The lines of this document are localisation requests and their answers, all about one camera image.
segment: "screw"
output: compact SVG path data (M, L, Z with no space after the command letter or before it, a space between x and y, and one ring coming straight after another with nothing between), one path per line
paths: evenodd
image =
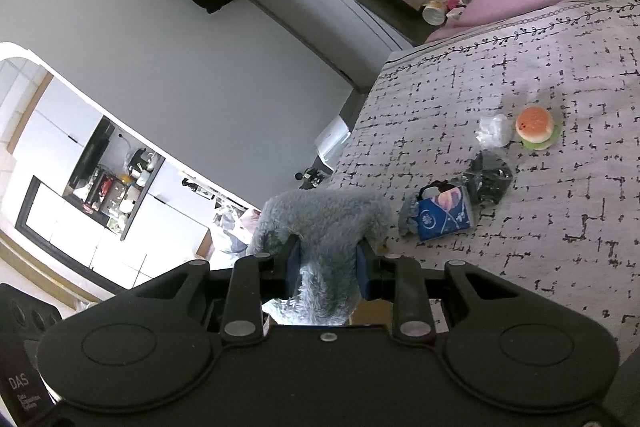
M225 333L232 337L246 337L254 331L255 325L249 321L232 321L225 326Z
M408 337L423 337L431 333L431 326L422 321L408 321L400 325L400 333Z
M320 340L323 342L335 342L338 340L338 335L330 332L322 333L322 335L320 335Z

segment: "kitchen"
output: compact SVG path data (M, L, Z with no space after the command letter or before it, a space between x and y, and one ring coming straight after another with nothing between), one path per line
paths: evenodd
M2 212L110 293L192 259L231 266L249 241L240 217L254 209L183 172L51 73L7 149L15 168Z

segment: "gray fluffy fabric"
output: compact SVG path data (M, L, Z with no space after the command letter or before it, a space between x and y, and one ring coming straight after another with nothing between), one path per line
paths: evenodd
M262 309L278 324L344 324L358 304L357 243L373 248L391 224L388 201L368 190L293 190L265 204L247 254L278 253L290 234L300 236L300 292Z

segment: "blue tissue package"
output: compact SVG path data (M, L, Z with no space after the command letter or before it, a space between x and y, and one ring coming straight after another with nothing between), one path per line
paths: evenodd
M474 216L465 187L441 192L433 198L418 201L418 237L428 241L475 226Z

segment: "tablecloth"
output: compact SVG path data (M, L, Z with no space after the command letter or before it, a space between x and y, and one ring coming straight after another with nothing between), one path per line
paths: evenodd
M406 193L462 171L481 116L548 107L558 142L502 150L516 177L473 232L388 246L423 267L463 259L640 344L640 0L574 0L392 55L329 187Z

